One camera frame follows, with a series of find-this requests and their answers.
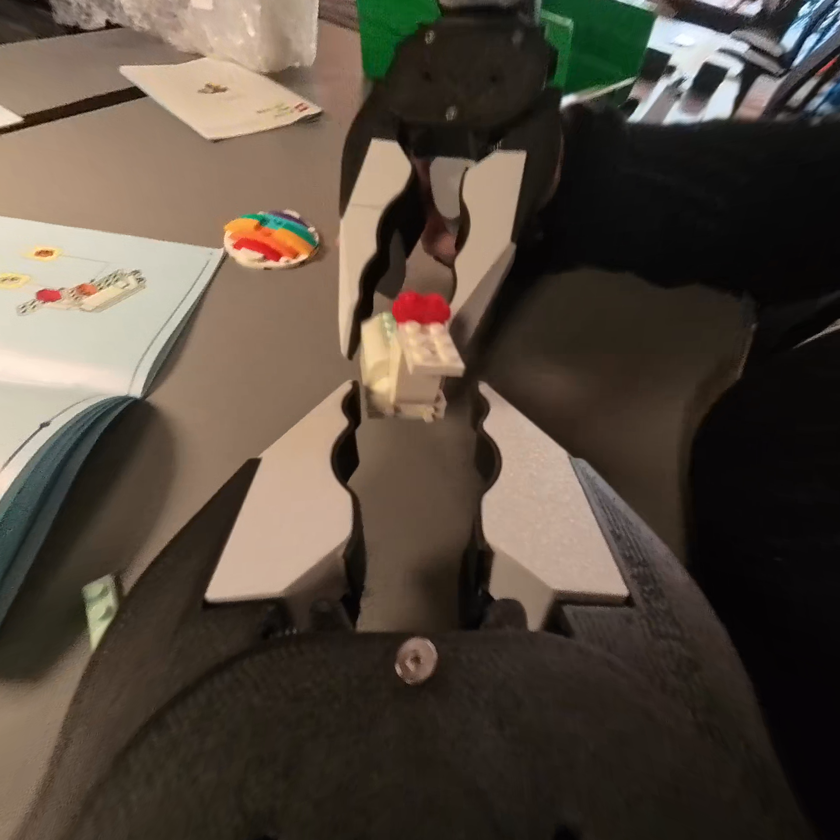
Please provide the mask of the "white lego build red top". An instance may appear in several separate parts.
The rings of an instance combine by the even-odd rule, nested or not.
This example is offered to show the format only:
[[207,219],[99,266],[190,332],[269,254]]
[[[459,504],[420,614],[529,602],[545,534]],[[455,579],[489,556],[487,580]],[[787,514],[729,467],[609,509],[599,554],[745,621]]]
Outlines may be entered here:
[[434,423],[445,417],[445,381],[465,372],[449,332],[450,308],[437,293],[405,291],[390,311],[360,327],[360,373],[371,418]]

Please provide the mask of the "person's dark clothed leg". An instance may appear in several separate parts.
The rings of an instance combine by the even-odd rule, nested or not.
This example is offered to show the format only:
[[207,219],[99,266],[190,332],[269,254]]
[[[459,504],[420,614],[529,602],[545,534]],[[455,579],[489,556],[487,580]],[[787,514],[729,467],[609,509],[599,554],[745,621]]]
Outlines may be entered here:
[[705,416],[686,547],[803,812],[838,838],[838,330],[747,369]]

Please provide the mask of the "round rainbow lego disc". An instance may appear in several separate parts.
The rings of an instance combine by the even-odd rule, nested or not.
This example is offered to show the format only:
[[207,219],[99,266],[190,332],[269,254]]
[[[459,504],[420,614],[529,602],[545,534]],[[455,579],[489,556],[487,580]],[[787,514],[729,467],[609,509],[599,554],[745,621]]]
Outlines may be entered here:
[[238,216],[224,226],[224,249],[251,270],[288,270],[319,253],[319,231],[291,209]]

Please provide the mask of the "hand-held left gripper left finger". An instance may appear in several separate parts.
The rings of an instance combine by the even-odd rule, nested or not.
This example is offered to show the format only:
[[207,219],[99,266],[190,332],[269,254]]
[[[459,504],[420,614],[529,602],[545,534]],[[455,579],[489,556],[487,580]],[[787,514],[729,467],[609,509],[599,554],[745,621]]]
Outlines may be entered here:
[[357,621],[365,546],[350,480],[360,425],[360,385],[347,381],[262,453],[207,603],[279,601],[294,624],[309,624],[312,603],[328,600]]

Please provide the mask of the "open light blue instruction booklet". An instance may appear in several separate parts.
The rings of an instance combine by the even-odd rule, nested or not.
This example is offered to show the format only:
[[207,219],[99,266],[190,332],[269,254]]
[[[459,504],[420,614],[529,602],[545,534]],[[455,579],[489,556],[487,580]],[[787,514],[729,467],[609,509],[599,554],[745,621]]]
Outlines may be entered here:
[[2,217],[3,620],[93,445],[144,399],[224,256]]

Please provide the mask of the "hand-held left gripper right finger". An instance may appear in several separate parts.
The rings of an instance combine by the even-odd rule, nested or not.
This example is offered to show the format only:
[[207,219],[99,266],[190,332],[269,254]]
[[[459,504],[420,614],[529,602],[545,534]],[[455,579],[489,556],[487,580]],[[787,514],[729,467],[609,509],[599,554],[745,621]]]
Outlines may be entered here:
[[511,602],[528,630],[542,631],[561,606],[629,606],[614,541],[574,459],[487,383],[477,386],[472,417],[473,619]]

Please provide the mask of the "green plastic bin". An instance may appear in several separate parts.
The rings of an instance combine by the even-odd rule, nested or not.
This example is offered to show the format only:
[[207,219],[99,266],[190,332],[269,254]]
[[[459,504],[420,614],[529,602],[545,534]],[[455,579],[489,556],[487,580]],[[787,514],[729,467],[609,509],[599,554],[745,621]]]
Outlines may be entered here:
[[[634,79],[657,13],[649,2],[532,2],[545,38],[559,53],[554,86],[572,93]],[[358,1],[362,67],[382,79],[399,44],[445,11],[436,1]]]

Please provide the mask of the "closed white instruction booklet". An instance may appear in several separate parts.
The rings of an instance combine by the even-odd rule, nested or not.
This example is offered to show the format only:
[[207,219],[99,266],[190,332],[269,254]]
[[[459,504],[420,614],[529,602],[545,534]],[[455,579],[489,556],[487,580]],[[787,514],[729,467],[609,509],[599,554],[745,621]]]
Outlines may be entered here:
[[225,60],[119,70],[146,97],[209,141],[286,128],[322,115],[320,106],[296,92]]

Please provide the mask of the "person's right forearm black sleeve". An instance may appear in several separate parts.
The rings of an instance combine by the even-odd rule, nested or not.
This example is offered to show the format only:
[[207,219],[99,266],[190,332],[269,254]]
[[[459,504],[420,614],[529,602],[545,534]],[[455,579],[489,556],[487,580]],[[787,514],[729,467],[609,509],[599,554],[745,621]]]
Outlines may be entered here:
[[594,268],[762,305],[839,289],[838,116],[627,122],[573,106],[539,216],[540,271]]

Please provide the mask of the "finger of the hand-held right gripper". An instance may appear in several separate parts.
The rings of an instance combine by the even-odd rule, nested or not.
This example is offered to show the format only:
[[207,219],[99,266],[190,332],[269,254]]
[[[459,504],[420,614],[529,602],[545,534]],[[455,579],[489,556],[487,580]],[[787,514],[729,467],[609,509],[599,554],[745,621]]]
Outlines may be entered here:
[[349,361],[387,270],[390,239],[412,177],[413,166],[397,141],[371,140],[339,225],[339,345]]
[[460,204],[466,235],[455,259],[454,329],[478,329],[508,275],[527,158],[524,150],[497,150],[465,171]]

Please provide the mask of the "light green lego plate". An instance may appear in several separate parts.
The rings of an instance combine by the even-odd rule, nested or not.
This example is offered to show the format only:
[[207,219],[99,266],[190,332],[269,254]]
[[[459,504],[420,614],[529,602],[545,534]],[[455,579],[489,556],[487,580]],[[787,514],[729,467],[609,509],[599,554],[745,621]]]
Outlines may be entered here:
[[87,618],[90,651],[96,650],[117,615],[123,597],[119,578],[106,574],[85,584],[81,597]]

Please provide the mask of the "person's right hand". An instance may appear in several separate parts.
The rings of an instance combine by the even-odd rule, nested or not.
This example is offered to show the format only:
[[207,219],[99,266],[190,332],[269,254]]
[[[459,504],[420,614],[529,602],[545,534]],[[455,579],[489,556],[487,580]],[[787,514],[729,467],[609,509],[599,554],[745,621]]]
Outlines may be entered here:
[[454,267],[459,252],[458,234],[458,219],[446,218],[434,205],[426,210],[420,243],[425,253],[440,265]]

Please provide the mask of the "clear bubble wrap bag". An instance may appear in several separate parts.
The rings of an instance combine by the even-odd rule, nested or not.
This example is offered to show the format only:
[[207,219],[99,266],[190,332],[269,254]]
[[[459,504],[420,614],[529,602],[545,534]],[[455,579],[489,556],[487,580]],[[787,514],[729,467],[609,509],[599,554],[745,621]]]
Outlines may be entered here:
[[50,1],[62,25],[117,25],[185,53],[230,60],[259,73],[310,67],[318,1]]

